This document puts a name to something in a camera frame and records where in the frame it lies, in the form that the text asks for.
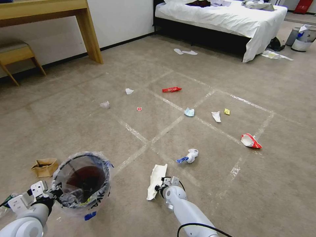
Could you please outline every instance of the clothes on bed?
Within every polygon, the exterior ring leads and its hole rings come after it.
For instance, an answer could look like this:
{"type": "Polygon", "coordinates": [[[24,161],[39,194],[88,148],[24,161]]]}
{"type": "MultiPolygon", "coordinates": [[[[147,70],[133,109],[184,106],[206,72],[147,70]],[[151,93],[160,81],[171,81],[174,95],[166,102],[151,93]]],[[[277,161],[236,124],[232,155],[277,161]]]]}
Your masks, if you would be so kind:
{"type": "Polygon", "coordinates": [[[262,0],[244,0],[241,5],[250,9],[264,10],[270,12],[274,11],[273,5],[271,3],[265,3],[262,0]]]}
{"type": "Polygon", "coordinates": [[[187,3],[186,5],[204,8],[204,7],[210,7],[211,5],[215,7],[220,7],[220,6],[228,7],[230,4],[231,2],[224,1],[224,0],[210,0],[210,2],[207,0],[202,0],[202,1],[197,0],[191,3],[187,3]]]}

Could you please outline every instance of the black cable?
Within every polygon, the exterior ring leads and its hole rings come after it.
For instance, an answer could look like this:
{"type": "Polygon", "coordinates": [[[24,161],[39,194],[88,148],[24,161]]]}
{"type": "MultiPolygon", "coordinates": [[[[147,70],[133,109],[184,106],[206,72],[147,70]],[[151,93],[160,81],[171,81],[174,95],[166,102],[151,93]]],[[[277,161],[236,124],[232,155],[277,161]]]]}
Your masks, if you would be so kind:
{"type": "MultiPolygon", "coordinates": [[[[171,178],[171,177],[170,176],[162,177],[161,180],[164,181],[164,178],[171,178]]],[[[181,184],[183,190],[185,191],[184,186],[183,186],[183,184],[181,183],[180,180],[179,180],[179,183],[181,184]]]]}
{"type": "Polygon", "coordinates": [[[179,227],[179,229],[178,229],[177,237],[179,237],[180,230],[181,230],[183,227],[186,227],[186,226],[188,226],[188,225],[198,225],[198,226],[206,227],[206,228],[215,230],[215,231],[217,231],[217,232],[220,232],[221,234],[226,235],[227,237],[232,237],[231,235],[226,234],[224,231],[221,231],[220,229],[217,229],[217,228],[215,228],[215,227],[212,227],[212,226],[209,226],[209,225],[206,225],[206,224],[201,224],[201,223],[186,223],[186,224],[181,225],[181,226],[179,227]]]}

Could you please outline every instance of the bed frame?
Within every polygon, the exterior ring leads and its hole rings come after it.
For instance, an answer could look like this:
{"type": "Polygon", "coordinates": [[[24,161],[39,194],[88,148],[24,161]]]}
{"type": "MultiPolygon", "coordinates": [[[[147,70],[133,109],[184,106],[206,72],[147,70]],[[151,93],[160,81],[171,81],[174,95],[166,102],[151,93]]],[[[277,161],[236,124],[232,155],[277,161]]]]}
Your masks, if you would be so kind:
{"type": "Polygon", "coordinates": [[[156,17],[156,6],[163,2],[164,0],[153,0],[153,26],[156,34],[162,33],[187,40],[191,42],[191,46],[198,43],[211,46],[212,49],[220,49],[238,55],[242,54],[242,56],[246,52],[246,44],[250,38],[156,17]]]}

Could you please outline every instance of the plastic bag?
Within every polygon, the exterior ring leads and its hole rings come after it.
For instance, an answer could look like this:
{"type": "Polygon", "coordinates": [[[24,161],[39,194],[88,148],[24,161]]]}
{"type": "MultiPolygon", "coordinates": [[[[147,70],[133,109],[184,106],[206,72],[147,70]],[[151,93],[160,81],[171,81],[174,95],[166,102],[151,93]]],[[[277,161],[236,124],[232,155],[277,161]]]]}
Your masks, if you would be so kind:
{"type": "Polygon", "coordinates": [[[70,156],[53,174],[52,189],[63,194],[56,199],[72,216],[85,216],[100,208],[110,193],[111,162],[100,152],[80,152],[70,156]]]}

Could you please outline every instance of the chair seat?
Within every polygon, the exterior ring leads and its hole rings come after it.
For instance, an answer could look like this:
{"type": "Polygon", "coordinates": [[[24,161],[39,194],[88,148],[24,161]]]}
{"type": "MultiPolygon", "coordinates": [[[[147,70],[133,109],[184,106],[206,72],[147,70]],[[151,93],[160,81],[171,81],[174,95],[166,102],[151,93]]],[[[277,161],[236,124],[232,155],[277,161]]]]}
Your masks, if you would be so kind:
{"type": "Polygon", "coordinates": [[[27,47],[28,44],[23,41],[14,41],[14,42],[7,42],[4,44],[0,44],[0,53],[12,51],[19,48],[27,47]]]}

